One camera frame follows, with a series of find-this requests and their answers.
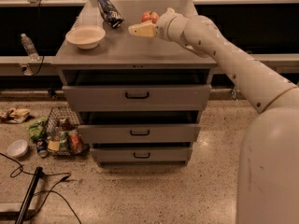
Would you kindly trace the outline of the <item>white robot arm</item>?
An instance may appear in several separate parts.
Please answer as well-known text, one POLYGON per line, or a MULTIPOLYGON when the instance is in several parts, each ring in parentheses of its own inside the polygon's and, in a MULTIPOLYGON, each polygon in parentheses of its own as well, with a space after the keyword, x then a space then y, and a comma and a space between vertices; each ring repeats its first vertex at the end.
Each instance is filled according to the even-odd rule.
POLYGON ((299 224, 299 87, 230 42, 210 18, 168 9, 128 28, 210 57, 255 112, 238 155, 235 224, 299 224))

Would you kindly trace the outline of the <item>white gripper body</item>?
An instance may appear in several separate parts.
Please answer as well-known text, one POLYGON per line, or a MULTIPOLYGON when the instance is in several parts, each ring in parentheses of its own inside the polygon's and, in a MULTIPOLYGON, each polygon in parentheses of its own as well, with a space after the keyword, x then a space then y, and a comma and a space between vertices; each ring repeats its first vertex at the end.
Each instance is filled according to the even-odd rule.
POLYGON ((176 12, 165 12, 156 22, 157 35, 166 41, 184 42, 184 29, 188 20, 176 12))

